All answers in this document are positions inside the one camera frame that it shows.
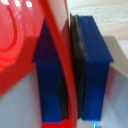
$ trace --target blue plastic piece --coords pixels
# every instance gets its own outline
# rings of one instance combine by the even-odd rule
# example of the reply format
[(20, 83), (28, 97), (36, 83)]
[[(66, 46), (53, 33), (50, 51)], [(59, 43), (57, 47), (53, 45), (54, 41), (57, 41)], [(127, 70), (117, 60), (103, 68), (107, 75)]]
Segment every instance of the blue plastic piece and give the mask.
[(61, 122), (59, 85), (62, 69), (46, 20), (37, 43), (34, 62), (37, 64), (43, 123)]
[(83, 120), (100, 120), (111, 54), (91, 16), (77, 16), (85, 53)]

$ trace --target red plastic surface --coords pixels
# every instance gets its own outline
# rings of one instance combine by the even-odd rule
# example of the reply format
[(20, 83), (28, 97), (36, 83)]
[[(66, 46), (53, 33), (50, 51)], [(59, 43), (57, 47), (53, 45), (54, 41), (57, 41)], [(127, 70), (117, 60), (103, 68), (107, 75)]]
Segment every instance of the red plastic surface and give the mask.
[[(62, 8), (56, 6), (56, 2), (60, 2)], [(71, 118), (59, 125), (43, 127), (72, 127), (72, 121), (73, 128), (77, 126), (77, 100), (66, 9), (66, 0), (0, 0), (0, 97), (35, 68), (31, 62), (37, 38), (25, 38), (39, 35), (44, 19), (43, 10), (45, 12), (67, 82)]]
[(15, 63), (26, 36), (39, 35), (43, 18), (36, 0), (0, 0), (0, 71)]
[(37, 39), (37, 37), (26, 38), (16, 63), (1, 71), (0, 97), (2, 97), (2, 95), (6, 93), (7, 90), (11, 89), (19, 80), (21, 80), (26, 74), (36, 67), (36, 65), (32, 64), (31, 62), (33, 59)]

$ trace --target white surface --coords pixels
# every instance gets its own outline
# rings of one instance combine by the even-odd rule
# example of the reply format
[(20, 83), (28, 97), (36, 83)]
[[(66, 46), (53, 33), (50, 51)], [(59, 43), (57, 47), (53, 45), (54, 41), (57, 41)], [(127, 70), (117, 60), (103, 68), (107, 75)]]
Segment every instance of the white surface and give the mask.
[(0, 99), (0, 128), (40, 128), (42, 124), (36, 70)]
[(102, 111), (102, 128), (128, 126), (128, 77), (119, 70), (111, 64)]
[(114, 37), (105, 37), (114, 58), (110, 64), (100, 125), (102, 128), (128, 126), (128, 60)]

